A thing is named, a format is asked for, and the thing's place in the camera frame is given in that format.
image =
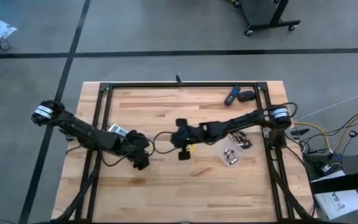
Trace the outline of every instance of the gray concrete floor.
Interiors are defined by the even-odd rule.
[[[18,28],[8,53],[68,52],[83,4],[0,1],[0,19]],[[358,48],[358,1],[290,1],[283,18],[302,22],[294,32],[279,28],[245,37],[244,20],[222,0],[92,0],[77,52]],[[64,64],[64,58],[0,59],[0,218],[19,218],[44,135],[30,115],[55,96]],[[62,101],[74,111],[85,81],[174,80],[178,72],[192,81],[283,80],[289,100],[300,106],[297,118],[358,95],[358,54],[222,55],[76,58]],[[331,130],[354,113],[358,98],[303,121]],[[66,145],[55,132],[30,222],[50,218]],[[346,154],[358,154],[358,137]]]

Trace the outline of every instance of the black remote control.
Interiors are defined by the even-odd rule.
[[[225,105],[231,105],[240,93],[241,88],[239,86],[233,87],[226,99],[224,100]]]

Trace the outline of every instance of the metal cart wheel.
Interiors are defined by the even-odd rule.
[[[244,32],[244,34],[245,34],[247,37],[250,37],[253,32],[254,32],[254,31],[252,31],[252,30],[246,30],[246,31]]]
[[[3,37],[1,37],[1,40],[0,40],[0,49],[3,50],[3,51],[7,51],[11,48],[11,45],[10,43]]]
[[[292,25],[288,27],[288,31],[294,31],[297,25]]]

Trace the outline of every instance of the black metal frame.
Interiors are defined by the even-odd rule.
[[[107,125],[108,125],[109,110],[111,107],[112,93],[113,93],[114,88],[125,88],[125,87],[141,87],[141,88],[176,87],[177,88],[178,86],[188,86],[188,87],[194,86],[194,87],[196,87],[196,86],[234,86],[234,85],[244,86],[244,87],[252,87],[256,94],[256,102],[257,102],[258,109],[263,108],[259,91],[263,91],[263,93],[264,93],[266,106],[271,105],[269,89],[268,89],[266,82],[186,82],[186,83],[181,83],[181,84],[178,84],[175,82],[100,83],[98,99],[96,101],[95,114],[94,114],[94,118],[93,118],[93,126],[96,127],[96,125],[98,123],[103,95],[107,91],[106,107],[104,110],[103,123],[102,123],[102,130],[104,130],[104,131],[106,130]],[[269,172],[269,177],[270,177],[270,184],[271,184],[272,193],[273,193],[273,201],[274,201],[274,205],[275,205],[275,213],[276,213],[277,220],[281,220],[281,219],[283,219],[282,205],[280,203],[280,198],[279,198],[279,194],[278,194],[277,182],[273,178],[273,169],[275,169],[275,168],[273,165],[273,158],[271,155],[269,139],[264,138],[264,146],[265,146],[265,153],[266,153],[266,158],[267,158],[267,166],[268,166],[268,172]],[[95,205],[95,201],[96,201],[96,193],[97,193],[97,187],[98,187],[99,170],[100,170],[100,166],[101,166],[101,155],[99,154],[99,152],[97,152],[97,153],[98,154],[96,156],[96,163],[95,163],[95,167],[94,167],[94,170],[97,171],[97,174],[96,174],[96,178],[94,178],[93,183],[92,183],[91,194],[89,197],[88,211],[86,212],[86,219],[89,221],[91,221],[92,217],[93,217],[93,210],[94,210],[94,205]],[[280,177],[284,181],[285,185],[288,186],[287,175],[285,173],[285,166],[284,166],[284,162],[282,159],[281,149],[276,149],[276,153],[277,153],[277,162],[278,162]],[[91,165],[91,158],[92,158],[92,153],[91,153],[91,151],[88,151],[88,153],[86,155],[86,159],[85,159],[85,164],[84,164],[83,176],[82,176],[82,180],[81,180],[81,188],[83,188],[85,186],[85,183],[88,180],[88,174],[89,174],[89,169],[90,169],[90,165]],[[294,218],[295,216],[294,216],[293,209],[292,209],[289,199],[286,198],[285,202],[286,202],[287,211],[288,211],[288,218]],[[83,199],[81,199],[81,202],[77,206],[76,213],[75,213],[75,220],[82,220],[82,217],[81,217],[82,212],[83,212]]]
[[[278,6],[272,16],[272,19],[270,20],[270,22],[268,24],[250,24],[250,22],[247,18],[246,12],[244,10],[242,10],[244,18],[246,20],[246,23],[248,24],[247,30],[245,31],[245,35],[249,36],[253,31],[275,28],[275,27],[286,27],[287,26],[289,30],[293,30],[293,29],[291,29],[291,27],[295,28],[295,26],[299,25],[299,23],[301,21],[300,20],[281,21],[281,16],[284,13],[284,10],[285,10],[287,4],[288,4],[288,0],[280,0],[278,2]]]

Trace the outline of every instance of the wooden table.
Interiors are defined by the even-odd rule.
[[[288,101],[283,82],[267,83],[273,104]],[[76,110],[76,116],[89,124],[93,120],[98,89],[98,82],[84,83]],[[196,126],[205,121],[225,121],[256,109],[255,101],[235,101],[231,107],[225,107],[223,100],[230,89],[115,88],[108,125],[116,123],[127,130],[136,129],[153,139],[161,131],[176,131],[176,118],[187,118],[190,125]],[[225,140],[213,146],[197,144],[188,161],[179,161],[177,152],[154,154],[150,165],[141,171],[132,168],[128,160],[114,167],[102,164],[93,221],[276,221],[260,127],[254,126],[245,129],[245,132],[253,146],[242,154],[238,166],[228,167],[217,156],[225,147]],[[158,150],[172,148],[169,138],[169,135],[158,138]],[[77,142],[71,142],[69,148],[77,145]],[[296,144],[290,142],[288,145],[301,155]],[[67,155],[53,218],[67,208],[79,191],[85,155],[85,149],[71,151]],[[107,153],[104,157],[109,163],[117,160],[116,156]],[[290,190],[307,211],[312,211],[313,199],[303,166],[286,149],[283,150],[283,159]],[[284,209],[282,194],[280,196]],[[85,197],[84,209],[88,199],[89,195]]]

